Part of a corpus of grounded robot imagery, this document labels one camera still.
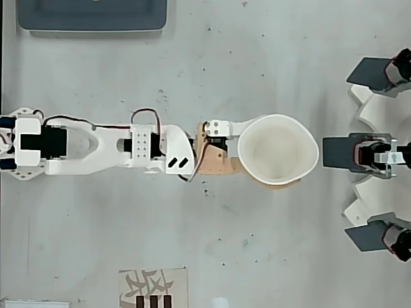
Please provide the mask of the tan gripper with servo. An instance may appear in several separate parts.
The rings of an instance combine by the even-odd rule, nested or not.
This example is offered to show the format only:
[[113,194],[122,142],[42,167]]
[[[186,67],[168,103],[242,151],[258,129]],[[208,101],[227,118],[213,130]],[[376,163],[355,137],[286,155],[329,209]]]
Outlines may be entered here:
[[232,175],[243,173],[259,185],[269,189],[285,189],[297,184],[301,179],[294,180],[283,185],[270,185],[254,178],[244,167],[238,157],[228,156],[227,139],[235,139],[242,132],[255,122],[257,118],[243,122],[210,120],[209,136],[206,134],[206,123],[200,123],[197,127],[197,134],[194,139],[193,149],[200,161],[197,173],[201,175]]

